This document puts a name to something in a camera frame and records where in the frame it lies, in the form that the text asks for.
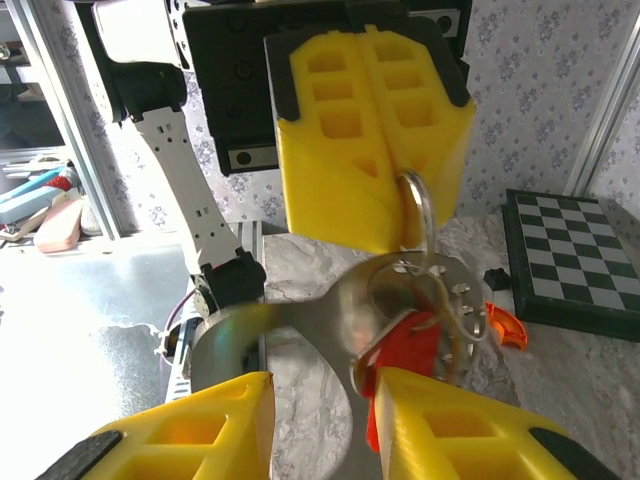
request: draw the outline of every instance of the cable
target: cable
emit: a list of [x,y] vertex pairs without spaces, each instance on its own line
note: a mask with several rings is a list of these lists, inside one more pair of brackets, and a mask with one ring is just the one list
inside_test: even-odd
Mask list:
[[193,288],[184,297],[182,297],[182,299],[176,304],[175,307],[173,307],[173,310],[171,310],[171,313],[169,314],[169,317],[167,317],[167,321],[164,324],[164,331],[160,332],[159,334],[160,346],[154,351],[154,353],[160,355],[161,361],[164,360],[164,363],[166,363],[170,367],[172,366],[172,364],[171,362],[169,362],[166,356],[167,348],[165,346],[165,342],[167,338],[169,338],[169,335],[171,334],[171,326],[173,325],[173,322],[175,322],[176,317],[178,316],[178,313],[180,313],[180,310],[182,310],[182,308],[184,307],[184,304],[187,303],[187,301],[191,297],[193,297],[195,293],[196,293],[196,289]]
[[184,307],[184,304],[187,303],[187,300],[189,300],[193,294],[196,293],[196,289],[192,289],[189,293],[187,293],[184,297],[182,297],[182,300],[180,300],[177,305],[175,307],[173,307],[173,310],[171,311],[171,313],[169,314],[169,318],[167,318],[167,323],[165,323],[164,326],[164,331],[165,332],[169,332],[169,330],[171,329],[171,325],[173,325],[173,322],[175,321],[176,317],[178,316],[178,313],[180,312],[180,310],[182,310],[182,307]]

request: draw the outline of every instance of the square hole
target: square hole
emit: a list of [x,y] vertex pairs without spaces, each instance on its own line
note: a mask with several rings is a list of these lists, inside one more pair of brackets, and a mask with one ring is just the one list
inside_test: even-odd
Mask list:
[[474,451],[464,448],[450,452],[449,461],[460,480],[494,480],[513,478],[514,480],[534,480],[526,463],[515,451]]
[[473,410],[436,410],[425,412],[424,418],[438,438],[496,436],[489,420]]
[[384,74],[384,83],[389,90],[406,90],[422,86],[422,78],[417,70],[401,70]]
[[163,445],[211,445],[227,418],[224,414],[183,413],[168,418],[151,434],[147,443]]
[[405,128],[428,127],[437,123],[431,104],[422,97],[396,98],[393,109],[398,122]]
[[357,138],[362,136],[360,112],[355,108],[335,108],[318,112],[320,128],[327,138]]
[[310,73],[340,72],[347,69],[344,55],[339,50],[324,50],[312,55],[307,63]]
[[313,97],[316,100],[339,100],[341,98],[353,98],[351,82],[342,80],[325,80],[314,82]]
[[413,59],[413,52],[409,46],[403,44],[399,39],[377,42],[375,50],[379,62],[399,62]]
[[192,480],[203,460],[203,455],[189,452],[136,455],[114,480]]

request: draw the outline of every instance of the black chessboard frame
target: black chessboard frame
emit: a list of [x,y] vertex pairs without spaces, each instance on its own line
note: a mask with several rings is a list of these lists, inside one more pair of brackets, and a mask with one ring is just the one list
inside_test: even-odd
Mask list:
[[549,298],[534,293],[525,235],[519,218],[517,195],[598,204],[597,200],[592,199],[507,190],[507,203],[502,207],[502,216],[509,252],[516,316],[528,322],[640,342],[640,316],[637,312]]

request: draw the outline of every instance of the marble countertop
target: marble countertop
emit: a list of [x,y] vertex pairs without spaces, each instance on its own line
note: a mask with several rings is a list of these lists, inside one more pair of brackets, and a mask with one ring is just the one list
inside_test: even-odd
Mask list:
[[[462,259],[482,278],[508,271],[501,216],[454,219],[439,232],[441,253]],[[269,300],[322,294],[366,254],[291,234],[264,239]],[[488,299],[491,292],[486,291]],[[494,303],[513,311],[510,294]],[[640,478],[640,344],[527,324],[529,347],[520,352],[480,346],[469,389],[543,415],[624,479]],[[293,331],[268,337],[276,387],[274,479],[321,479],[349,439],[346,396],[333,371]]]

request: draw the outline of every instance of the table surface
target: table surface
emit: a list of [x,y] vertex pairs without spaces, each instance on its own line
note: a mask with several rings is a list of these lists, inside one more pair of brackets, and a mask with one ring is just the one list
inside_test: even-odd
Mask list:
[[[454,219],[439,233],[439,251],[461,258],[478,278],[508,271],[500,216]],[[295,235],[265,237],[267,297],[316,296],[354,263],[360,252]],[[510,294],[493,298],[513,309]],[[640,478],[640,345],[571,330],[526,324],[525,352],[480,346],[469,388],[557,422],[622,478]],[[324,477],[350,435],[346,396],[333,371],[295,332],[267,339],[274,372],[276,479]]]
[[184,259],[178,245],[123,242],[0,253],[0,478],[32,480],[106,423],[164,403],[153,332],[186,292]]

